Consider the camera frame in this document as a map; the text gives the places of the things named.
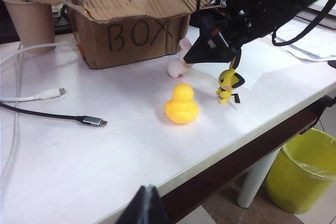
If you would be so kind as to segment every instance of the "yellow rubber duck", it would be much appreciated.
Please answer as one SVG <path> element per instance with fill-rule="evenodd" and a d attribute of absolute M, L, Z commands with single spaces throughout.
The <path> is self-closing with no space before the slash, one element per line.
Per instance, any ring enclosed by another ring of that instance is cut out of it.
<path fill-rule="evenodd" d="M 174 88 L 173 98 L 165 104 L 164 112 L 174 123 L 190 123 L 199 113 L 199 108 L 193 98 L 192 87 L 185 83 L 178 84 Z"/>

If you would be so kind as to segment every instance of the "metal connector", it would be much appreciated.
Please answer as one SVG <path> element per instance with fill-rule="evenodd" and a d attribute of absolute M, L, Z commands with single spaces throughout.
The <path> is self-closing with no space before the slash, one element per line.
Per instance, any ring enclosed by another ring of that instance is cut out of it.
<path fill-rule="evenodd" d="M 93 118 L 91 116 L 84 116 L 82 123 L 89 124 L 95 127 L 101 127 L 101 126 L 106 126 L 107 121 L 104 121 L 101 118 Z"/>
<path fill-rule="evenodd" d="M 58 90 L 60 95 L 64 95 L 65 94 L 65 88 L 61 88 Z"/>

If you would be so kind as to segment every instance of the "desk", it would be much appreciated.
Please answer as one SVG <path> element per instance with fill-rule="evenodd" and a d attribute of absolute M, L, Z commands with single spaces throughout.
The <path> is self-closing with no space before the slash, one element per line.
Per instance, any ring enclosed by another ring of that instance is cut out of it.
<path fill-rule="evenodd" d="M 191 29 L 189 37 L 197 37 L 197 32 Z M 56 40 L 75 41 L 72 35 Z M 16 48 L 16 43 L 0 45 L 3 55 Z M 262 50 L 254 55 L 256 65 L 263 64 L 261 56 Z M 219 104 L 217 80 L 196 70 L 180 81 L 172 80 L 165 72 L 168 60 L 91 70 L 75 48 L 26 54 L 22 96 L 53 87 L 65 87 L 67 94 L 20 103 L 20 108 L 97 116 L 108 125 L 95 128 L 20 114 L 18 150 L 2 221 L 112 223 L 140 185 L 148 184 L 158 187 L 169 217 L 176 221 L 222 182 L 311 123 L 314 116 L 305 108 L 336 88 L 336 71 L 326 62 L 300 61 L 262 74 L 252 89 L 239 88 L 241 104 Z M 1 68 L 6 97 L 15 94 L 14 66 L 13 59 Z M 193 86 L 200 115 L 188 125 L 175 125 L 165 117 L 163 106 L 182 81 Z M 1 109 L 2 160 L 9 153 L 13 118 L 12 112 Z M 288 126 L 293 122 L 299 129 Z M 231 172 L 219 172 L 223 164 L 232 167 Z"/>

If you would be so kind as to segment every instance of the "pink plush toy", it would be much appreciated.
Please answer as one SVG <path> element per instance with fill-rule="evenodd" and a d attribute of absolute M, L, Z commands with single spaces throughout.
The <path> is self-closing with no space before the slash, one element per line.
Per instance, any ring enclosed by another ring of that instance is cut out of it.
<path fill-rule="evenodd" d="M 171 78 L 177 79 L 178 77 L 184 77 L 193 64 L 187 64 L 184 61 L 184 56 L 191 48 L 191 43 L 187 38 L 181 39 L 179 42 L 180 51 L 177 58 L 172 58 L 167 65 L 167 72 Z"/>

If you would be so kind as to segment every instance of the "cardboard box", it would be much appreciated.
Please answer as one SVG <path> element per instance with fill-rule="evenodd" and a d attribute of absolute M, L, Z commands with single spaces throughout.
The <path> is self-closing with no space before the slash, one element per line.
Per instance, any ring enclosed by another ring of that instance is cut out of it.
<path fill-rule="evenodd" d="M 71 25 L 83 59 L 102 69 L 179 50 L 196 0 L 32 0 L 71 7 Z M 210 3 L 202 0 L 201 7 Z"/>

